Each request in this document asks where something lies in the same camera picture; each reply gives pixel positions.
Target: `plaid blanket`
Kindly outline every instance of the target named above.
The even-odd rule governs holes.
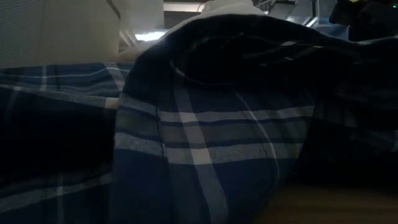
[[[397,39],[350,43],[266,16],[174,30],[126,79],[110,222],[247,223],[302,148],[333,142],[315,141],[333,125],[347,133],[331,144],[338,150],[396,151],[396,48]]]
[[[105,223],[131,64],[0,70],[0,223]]]
[[[247,223],[301,152],[397,152],[397,47],[223,15],[134,67],[1,70],[0,223]]]

